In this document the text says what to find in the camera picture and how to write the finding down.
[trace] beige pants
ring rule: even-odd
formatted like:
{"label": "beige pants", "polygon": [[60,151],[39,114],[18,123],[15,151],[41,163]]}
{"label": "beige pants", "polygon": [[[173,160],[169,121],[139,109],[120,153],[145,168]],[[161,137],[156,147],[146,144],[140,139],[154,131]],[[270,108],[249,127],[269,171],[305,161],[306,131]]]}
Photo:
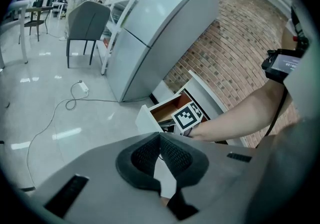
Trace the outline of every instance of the beige pants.
{"label": "beige pants", "polygon": [[69,34],[69,22],[68,22],[68,18],[69,18],[69,14],[71,13],[72,10],[74,10],[76,7],[78,7],[82,2],[85,2],[86,0],[69,0],[68,2],[68,7],[66,10],[66,14],[65,14],[65,28],[64,28],[64,37],[68,38],[68,34]]}

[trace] digital display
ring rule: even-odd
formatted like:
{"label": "digital display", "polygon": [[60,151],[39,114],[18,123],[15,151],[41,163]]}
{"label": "digital display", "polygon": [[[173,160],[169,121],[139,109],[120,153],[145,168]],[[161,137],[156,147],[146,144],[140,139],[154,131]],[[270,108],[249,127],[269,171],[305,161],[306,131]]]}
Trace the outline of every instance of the digital display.
{"label": "digital display", "polygon": [[271,68],[289,74],[296,68],[299,60],[300,58],[278,55]]}

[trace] refrigerator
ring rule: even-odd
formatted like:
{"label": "refrigerator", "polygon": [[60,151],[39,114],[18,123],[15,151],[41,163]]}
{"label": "refrigerator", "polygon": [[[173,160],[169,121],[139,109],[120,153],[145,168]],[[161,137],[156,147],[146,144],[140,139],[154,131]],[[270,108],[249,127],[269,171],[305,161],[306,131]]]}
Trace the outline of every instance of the refrigerator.
{"label": "refrigerator", "polygon": [[116,99],[149,96],[218,16],[218,0],[139,0],[107,67]]}

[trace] white power strip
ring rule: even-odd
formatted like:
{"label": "white power strip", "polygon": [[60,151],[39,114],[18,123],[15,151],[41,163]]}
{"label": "white power strip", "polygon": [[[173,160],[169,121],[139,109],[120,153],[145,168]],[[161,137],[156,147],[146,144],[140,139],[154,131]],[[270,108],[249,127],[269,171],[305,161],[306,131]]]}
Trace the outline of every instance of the white power strip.
{"label": "white power strip", "polygon": [[89,91],[88,87],[86,86],[86,84],[84,84],[84,82],[80,82],[79,85],[82,88],[83,92]]}

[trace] glossy floor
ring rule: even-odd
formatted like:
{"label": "glossy floor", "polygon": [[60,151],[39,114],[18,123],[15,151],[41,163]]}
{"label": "glossy floor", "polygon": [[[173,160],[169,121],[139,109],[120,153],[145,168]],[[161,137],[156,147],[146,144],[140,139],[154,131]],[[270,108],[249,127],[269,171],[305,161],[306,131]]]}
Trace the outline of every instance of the glossy floor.
{"label": "glossy floor", "polygon": [[[130,103],[80,101],[73,111],[68,111],[62,103],[52,124],[29,146],[32,138],[48,125],[57,104],[71,98],[70,88],[77,81],[85,82],[89,99],[115,100],[107,77],[100,74],[97,49],[89,65],[92,42],[88,42],[84,56],[85,42],[71,42],[68,69],[67,43],[55,38],[63,35],[65,20],[52,17],[47,24],[51,35],[42,25],[39,42],[36,29],[29,36],[29,29],[25,28],[27,64],[22,61],[18,45],[19,27],[0,39],[5,62],[0,72],[0,140],[5,142],[0,145],[0,157],[10,180],[18,187],[33,186],[26,164],[28,147],[30,172],[38,186],[87,150],[137,135],[134,122],[138,111],[144,104],[152,105],[149,98]],[[75,97],[85,95],[78,84],[73,91]],[[8,108],[3,107],[6,102],[10,102]]]}

